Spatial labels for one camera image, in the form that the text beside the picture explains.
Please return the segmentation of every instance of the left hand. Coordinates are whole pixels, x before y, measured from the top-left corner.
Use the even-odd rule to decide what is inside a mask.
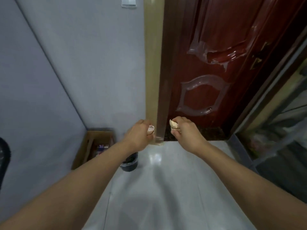
[[[149,125],[149,120],[141,119],[125,134],[122,142],[127,144],[131,154],[144,150],[153,140],[153,134],[147,135]]]

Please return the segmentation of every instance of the black bucket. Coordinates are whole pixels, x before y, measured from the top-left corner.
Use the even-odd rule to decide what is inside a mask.
[[[131,156],[129,156],[121,165],[120,167],[122,170],[126,172],[131,172],[136,169],[138,166],[138,152],[135,152]]]

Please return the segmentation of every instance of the person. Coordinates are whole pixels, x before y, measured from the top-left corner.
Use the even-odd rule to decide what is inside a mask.
[[[173,119],[179,144],[218,175],[257,229],[307,229],[307,206],[211,145],[185,117]],[[153,139],[139,120],[124,139],[69,173],[0,225],[0,229],[81,229],[120,164]]]

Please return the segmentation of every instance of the open cardboard box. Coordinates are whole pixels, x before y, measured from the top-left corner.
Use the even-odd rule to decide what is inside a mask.
[[[111,147],[114,144],[113,132],[111,131],[87,131],[81,146],[75,156],[71,169],[75,170],[79,166],[86,163],[92,158],[92,151],[98,145],[109,145]]]

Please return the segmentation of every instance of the light switch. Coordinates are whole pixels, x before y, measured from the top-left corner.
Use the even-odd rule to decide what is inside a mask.
[[[122,7],[136,8],[136,0],[122,0]]]

